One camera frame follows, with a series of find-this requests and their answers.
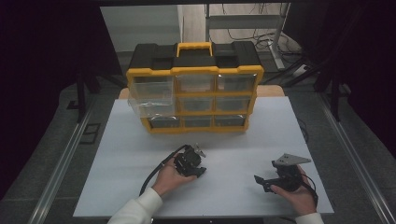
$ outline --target dark floor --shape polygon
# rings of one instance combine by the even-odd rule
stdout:
[[[121,55],[120,63],[127,64],[129,57],[129,54]],[[268,64],[265,78],[275,76],[276,71],[273,65],[265,58],[265,55],[262,56],[264,66]],[[272,80],[270,84],[279,84],[291,77],[283,76]],[[117,85],[100,77],[98,79],[102,86],[101,92],[98,94],[87,93],[87,98],[88,102],[93,98],[95,99],[89,124],[100,123],[99,134],[93,144],[78,145],[44,223],[106,223],[104,219],[72,217],[106,127],[113,102],[120,93],[120,87]],[[315,78],[311,77],[292,88],[285,88],[284,91],[290,98],[296,117],[306,125],[308,148],[334,209],[333,215],[324,216],[323,219],[327,224],[383,223],[325,116],[318,94],[313,90],[313,81],[315,81]],[[76,100],[75,86],[70,86],[62,92],[58,110],[46,134],[18,179],[0,202],[0,223],[19,224],[28,222],[54,167],[63,153],[64,146],[76,128],[77,110],[66,109],[70,101]],[[388,201],[390,210],[395,214],[396,161],[354,113],[348,105],[346,97],[340,99],[339,114],[349,139]],[[81,138],[81,141],[85,142],[91,140],[91,135],[83,135]],[[256,222],[245,220],[239,223]],[[290,222],[279,217],[266,217],[263,219],[263,223],[282,224]]]

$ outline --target right hand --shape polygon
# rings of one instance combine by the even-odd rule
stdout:
[[[157,180],[155,181],[152,188],[160,196],[163,196],[165,193],[177,189],[179,186],[191,182],[196,178],[196,175],[191,175],[187,177],[180,175],[175,167],[175,158],[172,158],[160,170],[157,176]]]
[[[305,171],[300,167],[300,165],[298,165],[298,169],[300,170],[300,173],[303,175],[303,181],[310,186],[308,179],[305,176]],[[288,192],[278,186],[272,185],[271,190],[274,193],[279,194],[280,196],[288,200],[293,206],[294,210],[300,216],[305,216],[317,212],[314,198],[312,197],[309,190],[306,189],[304,186],[300,186],[294,192]]]

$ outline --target organizer handle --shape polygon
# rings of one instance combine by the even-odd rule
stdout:
[[[182,49],[209,49],[210,56],[213,56],[212,43],[210,42],[179,43],[177,44],[177,57]]]

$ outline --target metal bracket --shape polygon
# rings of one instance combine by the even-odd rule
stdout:
[[[301,163],[307,163],[311,162],[311,160],[303,157],[298,157],[298,156],[293,156],[290,154],[283,154],[279,159],[275,161],[276,165],[285,165],[285,166],[290,166],[290,165],[297,165]]]
[[[204,158],[206,158],[205,153],[199,148],[198,143],[195,143],[194,152]]]

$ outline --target white wall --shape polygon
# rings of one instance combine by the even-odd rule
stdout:
[[[133,51],[137,44],[180,42],[177,6],[101,7],[116,52]]]
[[[183,34],[184,34],[184,16],[183,16],[183,6],[177,6],[177,15],[178,15],[178,27],[180,28],[180,42],[184,42]]]

